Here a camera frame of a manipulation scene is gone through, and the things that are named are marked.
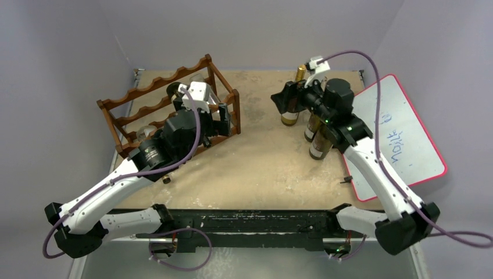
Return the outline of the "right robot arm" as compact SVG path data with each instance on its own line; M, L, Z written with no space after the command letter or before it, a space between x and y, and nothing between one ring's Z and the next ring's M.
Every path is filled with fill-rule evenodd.
M424 203L398 175L391 174L373 133L353 113L354 96L347 81L333 78L324 88L317 80L288 81L270 98L281 114L292 108L318 116L328 141L359 169L383 206L382 213L339 206L326 221L327 231L335 237L348 230L359 232L397 255L430 235L429 222L437 221L440 210L434 203Z

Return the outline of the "clear bottle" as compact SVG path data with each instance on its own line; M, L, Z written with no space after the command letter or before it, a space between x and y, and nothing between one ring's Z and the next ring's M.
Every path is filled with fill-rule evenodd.
M196 74L190 78L190 83L193 81L205 82L205 79L202 77L202 74ZM210 97L209 97L208 104L209 105L218 105L219 103L220 103L219 98L217 97L217 95L212 90Z

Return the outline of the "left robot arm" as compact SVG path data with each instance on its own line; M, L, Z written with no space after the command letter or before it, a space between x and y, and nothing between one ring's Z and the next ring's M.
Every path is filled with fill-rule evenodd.
M168 237L173 232L173 217L165 205L130 213L111 211L133 193L177 170L200 145L210 147L211 137L230 136L228 106L220 103L217 108L220 120L214 120L207 109L178 110L89 191L69 203L46 206L45 214L53 226L49 237L54 238L61 254L77 259L104 242L132 234Z

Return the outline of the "dark green bottle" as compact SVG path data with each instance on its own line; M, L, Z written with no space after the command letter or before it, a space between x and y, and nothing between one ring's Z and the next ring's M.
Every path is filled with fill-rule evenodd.
M320 117L311 113L304 131L304 137L308 142L313 141L315 134L318 131L320 125L321 125Z

